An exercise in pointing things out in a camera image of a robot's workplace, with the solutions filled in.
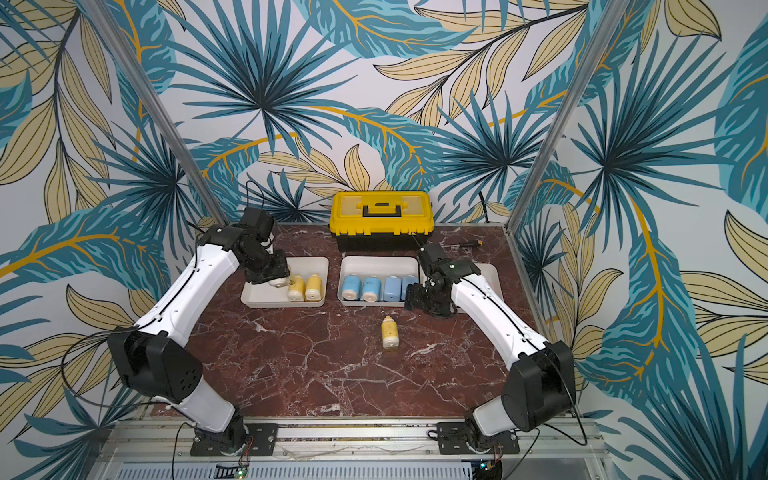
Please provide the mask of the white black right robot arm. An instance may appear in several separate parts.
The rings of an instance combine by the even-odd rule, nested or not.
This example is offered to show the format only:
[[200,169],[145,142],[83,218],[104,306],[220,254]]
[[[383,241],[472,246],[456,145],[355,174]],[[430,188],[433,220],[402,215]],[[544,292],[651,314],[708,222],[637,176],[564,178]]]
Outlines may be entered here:
[[438,244],[420,248],[424,281],[406,290],[405,308],[436,318],[459,310],[491,341],[508,370],[502,394],[470,410],[457,436],[481,452],[505,434],[529,432],[575,409],[575,369],[571,348],[530,328],[493,291],[479,267],[451,259]]

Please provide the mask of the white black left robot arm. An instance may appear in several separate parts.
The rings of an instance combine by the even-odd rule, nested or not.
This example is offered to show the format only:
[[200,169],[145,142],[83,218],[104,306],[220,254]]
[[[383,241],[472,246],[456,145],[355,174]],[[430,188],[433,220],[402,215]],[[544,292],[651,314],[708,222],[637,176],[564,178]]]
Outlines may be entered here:
[[248,207],[239,222],[210,227],[196,241],[190,263],[148,313],[107,337],[121,383],[172,406],[193,423],[198,438],[224,455],[240,453],[247,443],[243,416],[207,383],[202,363],[185,347],[231,275],[243,271],[252,284],[289,277],[285,253],[272,247],[274,225],[267,211]]

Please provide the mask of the blue pencil sharpener bottom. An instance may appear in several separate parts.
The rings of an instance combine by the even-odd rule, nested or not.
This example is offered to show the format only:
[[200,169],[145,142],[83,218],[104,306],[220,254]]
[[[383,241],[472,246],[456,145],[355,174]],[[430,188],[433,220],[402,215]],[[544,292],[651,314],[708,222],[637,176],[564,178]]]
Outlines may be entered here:
[[397,276],[389,276],[385,279],[383,301],[396,303],[401,301],[402,280]]

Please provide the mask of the blue pencil sharpener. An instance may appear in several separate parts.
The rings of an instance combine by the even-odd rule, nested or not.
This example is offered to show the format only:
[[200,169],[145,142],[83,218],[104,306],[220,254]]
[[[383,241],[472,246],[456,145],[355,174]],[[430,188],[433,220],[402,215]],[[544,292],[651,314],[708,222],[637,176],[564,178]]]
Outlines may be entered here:
[[401,301],[402,280],[397,276],[389,276],[385,279],[383,301],[396,303]]
[[341,296],[345,301],[358,301],[362,291],[362,280],[356,275],[347,275],[342,282]]
[[413,284],[419,283],[419,277],[415,275],[405,275],[401,279],[401,300],[405,301],[407,298],[408,288]]
[[367,277],[362,284],[361,300],[365,302],[378,302],[381,291],[381,280],[374,276]]

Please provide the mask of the yellow pencil sharpener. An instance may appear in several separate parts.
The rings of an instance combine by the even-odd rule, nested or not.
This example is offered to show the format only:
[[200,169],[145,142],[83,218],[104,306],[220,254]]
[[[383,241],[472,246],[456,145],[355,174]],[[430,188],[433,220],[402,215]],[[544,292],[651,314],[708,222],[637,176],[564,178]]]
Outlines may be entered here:
[[305,280],[301,275],[292,275],[290,277],[287,298],[291,302],[305,301]]
[[290,283],[289,278],[279,278],[279,279],[273,279],[268,282],[268,284],[275,288],[282,288]]
[[323,299],[323,281],[319,274],[313,273],[308,277],[304,296],[307,302],[318,302]]
[[382,347],[395,349],[400,344],[398,325],[396,321],[387,315],[381,323]]

